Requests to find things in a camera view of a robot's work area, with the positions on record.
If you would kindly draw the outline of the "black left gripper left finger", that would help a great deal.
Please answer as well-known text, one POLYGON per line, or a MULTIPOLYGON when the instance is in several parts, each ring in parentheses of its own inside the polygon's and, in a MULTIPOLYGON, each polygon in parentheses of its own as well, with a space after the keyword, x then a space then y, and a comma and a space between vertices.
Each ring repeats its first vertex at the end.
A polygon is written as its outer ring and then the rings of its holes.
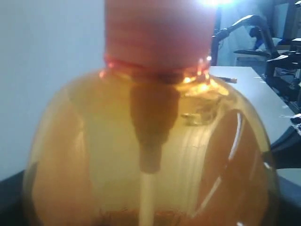
POLYGON ((23 181, 26 171, 0 182, 0 224, 2 226, 42 226, 30 198, 25 197, 23 181))

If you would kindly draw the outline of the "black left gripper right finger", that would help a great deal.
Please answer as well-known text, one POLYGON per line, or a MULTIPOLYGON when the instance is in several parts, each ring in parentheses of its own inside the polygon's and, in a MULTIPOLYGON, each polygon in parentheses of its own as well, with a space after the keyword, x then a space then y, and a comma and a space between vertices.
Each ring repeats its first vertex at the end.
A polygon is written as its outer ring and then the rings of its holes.
POLYGON ((301 186, 277 174, 277 170, 301 170, 301 115, 291 116, 290 124, 273 144, 261 144, 268 176, 268 208, 262 226, 301 224, 301 186))

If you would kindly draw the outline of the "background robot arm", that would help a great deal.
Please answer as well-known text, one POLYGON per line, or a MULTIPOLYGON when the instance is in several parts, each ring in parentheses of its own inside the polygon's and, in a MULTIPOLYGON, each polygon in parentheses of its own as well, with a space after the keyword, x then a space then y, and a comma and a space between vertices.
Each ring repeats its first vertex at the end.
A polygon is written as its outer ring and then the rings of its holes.
MULTIPOLYGON (((253 50, 268 42, 271 49, 272 40, 267 39, 268 31, 252 28, 249 35, 256 38, 253 50)), ((277 169, 301 168, 301 136, 293 127, 289 127, 280 138, 272 144, 272 152, 277 169)), ((22 184, 24 171, 0 182, 0 224, 2 226, 27 226, 22 206, 22 184)), ((301 224, 301 187, 280 176, 280 205, 277 217, 278 226, 299 226, 301 224)))

